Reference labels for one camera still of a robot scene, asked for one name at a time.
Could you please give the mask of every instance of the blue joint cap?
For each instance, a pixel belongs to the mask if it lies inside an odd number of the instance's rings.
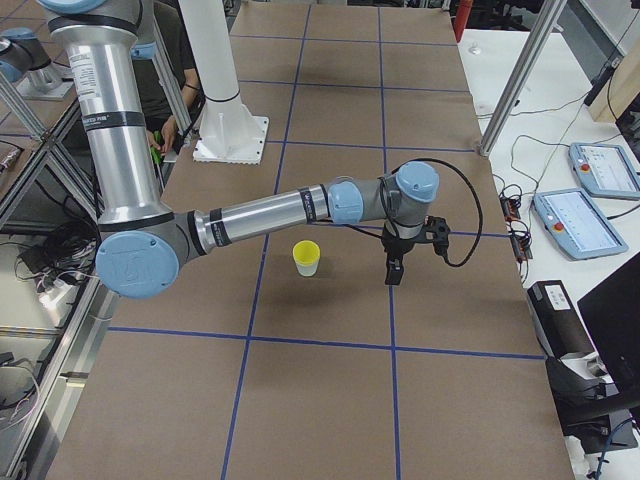
[[[173,248],[147,232],[118,232],[98,249],[96,270],[111,290],[130,298],[149,298],[167,289],[180,270]]]
[[[329,214],[333,223],[358,223],[364,214],[362,194],[353,182],[335,183],[329,187]]]
[[[37,2],[52,12],[73,15],[87,13],[89,10],[98,8],[106,0],[37,0]]]
[[[133,60],[151,60],[156,54],[156,42],[140,43],[131,48]]]
[[[9,28],[0,33],[0,35],[9,40],[33,40],[38,38],[36,34],[33,33],[33,30],[27,27]]]
[[[17,82],[22,78],[22,72],[7,62],[0,61],[0,72],[2,72],[11,83]]]
[[[416,202],[431,203],[436,199],[440,177],[431,165],[409,162],[396,173],[396,183],[407,197]]]

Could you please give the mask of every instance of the blue tablet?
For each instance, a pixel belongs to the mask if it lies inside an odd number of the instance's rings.
[[[581,188],[537,193],[533,205],[551,237],[573,259],[615,255],[629,248]]]
[[[640,176],[619,145],[574,143],[569,157],[580,184],[594,197],[640,200]]]

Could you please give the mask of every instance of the hand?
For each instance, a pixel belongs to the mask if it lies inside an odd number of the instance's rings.
[[[150,147],[153,147],[158,151],[162,150],[162,147],[158,145],[158,142],[156,142],[156,139],[153,137],[153,133],[149,130],[147,130],[147,141],[149,142]]]
[[[167,154],[171,151],[173,147],[173,142],[176,140],[176,135],[178,134],[178,124],[176,123],[176,119],[173,115],[171,115],[164,125],[162,126],[162,130],[160,130],[162,134],[162,138],[164,139],[164,145],[160,149],[163,155]]]

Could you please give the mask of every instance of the yellow cup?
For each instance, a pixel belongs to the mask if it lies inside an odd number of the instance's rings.
[[[303,277],[310,277],[318,270],[320,247],[311,240],[302,240],[293,246],[293,260],[298,273]]]

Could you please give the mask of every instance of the red cylinder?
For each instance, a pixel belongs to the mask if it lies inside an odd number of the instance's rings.
[[[467,26],[471,7],[473,7],[473,0],[460,0],[458,12],[456,13],[456,20],[453,22],[453,33],[456,35],[456,42],[458,43],[460,43],[462,32],[464,32],[464,29]]]

